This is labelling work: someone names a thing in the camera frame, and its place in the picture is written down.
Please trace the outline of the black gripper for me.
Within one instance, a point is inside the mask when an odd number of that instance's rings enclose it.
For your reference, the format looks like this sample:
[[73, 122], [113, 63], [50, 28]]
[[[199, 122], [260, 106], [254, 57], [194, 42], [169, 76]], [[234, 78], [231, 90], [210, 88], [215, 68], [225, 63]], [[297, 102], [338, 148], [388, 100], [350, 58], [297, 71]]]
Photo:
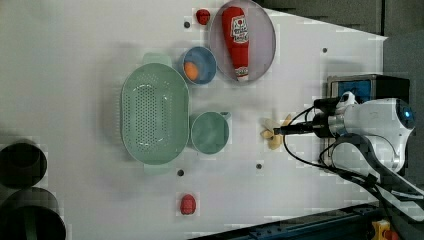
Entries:
[[328, 116], [325, 114], [317, 114], [311, 121], [306, 121], [301, 125], [287, 125], [274, 128], [275, 135], [292, 135], [303, 133], [314, 133], [319, 138], [329, 138], [330, 129], [328, 124]]

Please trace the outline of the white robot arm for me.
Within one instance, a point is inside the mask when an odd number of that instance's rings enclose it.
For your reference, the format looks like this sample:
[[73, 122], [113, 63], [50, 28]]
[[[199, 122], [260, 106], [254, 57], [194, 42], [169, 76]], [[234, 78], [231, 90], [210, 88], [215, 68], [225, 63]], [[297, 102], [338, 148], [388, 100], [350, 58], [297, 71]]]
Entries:
[[273, 126], [283, 137], [313, 133], [332, 138], [328, 160], [316, 166], [366, 189], [409, 219], [423, 220], [423, 191], [399, 175], [406, 159], [408, 138], [415, 128], [414, 113], [401, 99], [385, 98], [359, 104], [347, 92], [339, 98], [318, 99], [320, 112], [311, 121]]

